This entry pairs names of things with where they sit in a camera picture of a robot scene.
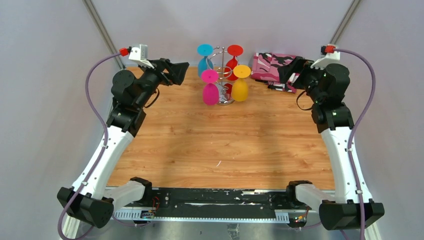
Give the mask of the blue plastic wine glass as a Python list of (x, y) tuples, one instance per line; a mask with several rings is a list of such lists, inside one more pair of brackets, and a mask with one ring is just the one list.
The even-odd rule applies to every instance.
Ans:
[(197, 47), (197, 53), (202, 56), (202, 59), (197, 65), (197, 75), (201, 77), (205, 70), (214, 69), (214, 65), (209, 58), (209, 56), (214, 53), (214, 47), (206, 43), (201, 44)]

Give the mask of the chrome wine glass rack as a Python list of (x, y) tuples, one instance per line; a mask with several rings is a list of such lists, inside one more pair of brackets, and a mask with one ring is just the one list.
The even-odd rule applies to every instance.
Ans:
[(223, 47), (216, 46), (216, 47), (214, 47), (213, 54), (211, 54), (209, 56), (211, 61), (213, 59), (218, 59), (220, 57), (221, 65), (219, 65), (218, 67), (214, 67), (213, 70), (215, 70), (218, 73), (218, 80), (215, 83), (215, 85), (217, 86), (217, 88), (219, 90), (219, 101), (218, 101), (217, 104), (221, 105), (221, 106), (227, 106), (227, 105), (230, 105), (234, 102), (234, 99), (232, 98), (232, 87), (233, 87), (233, 83), (236, 80), (235, 81), (229, 81), (224, 77), (225, 65), (232, 58), (227, 53), (227, 48), (228, 47), (224, 47), (224, 46)]

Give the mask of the red plastic wine glass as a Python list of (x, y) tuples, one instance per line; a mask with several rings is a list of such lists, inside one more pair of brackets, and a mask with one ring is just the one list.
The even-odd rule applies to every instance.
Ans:
[(231, 59), (226, 63), (224, 68), (224, 77), (228, 81), (235, 81), (238, 77), (233, 73), (234, 68), (239, 64), (238, 56), (244, 52), (240, 45), (233, 44), (227, 48), (227, 53), (231, 56)]

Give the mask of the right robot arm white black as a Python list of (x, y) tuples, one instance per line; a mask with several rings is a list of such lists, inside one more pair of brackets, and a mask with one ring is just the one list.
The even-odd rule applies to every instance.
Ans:
[(385, 209), (374, 201), (356, 153), (356, 124), (343, 102), (351, 82), (348, 68), (338, 63), (315, 68), (311, 60), (296, 57), (279, 67), (278, 74), (282, 84), (297, 75), (292, 86), (312, 100), (309, 110), (326, 146), (335, 182), (334, 195), (329, 195), (308, 180), (290, 181), (286, 204), (292, 209), (307, 205), (317, 211), (327, 230), (366, 229), (385, 214)]

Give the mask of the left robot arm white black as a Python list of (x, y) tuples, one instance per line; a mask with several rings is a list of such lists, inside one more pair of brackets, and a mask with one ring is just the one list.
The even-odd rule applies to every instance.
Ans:
[(137, 202), (149, 206), (153, 201), (152, 183), (132, 177), (126, 184), (106, 190), (109, 178), (134, 140), (146, 118), (145, 109), (158, 98), (160, 85), (181, 85), (189, 68), (188, 62), (172, 63), (166, 58), (142, 67), (136, 77), (130, 70), (118, 71), (112, 78), (113, 109), (107, 120), (101, 120), (103, 136), (89, 163), (72, 184), (62, 187), (57, 199), (61, 216), (70, 216), (96, 228), (104, 227), (113, 214)]

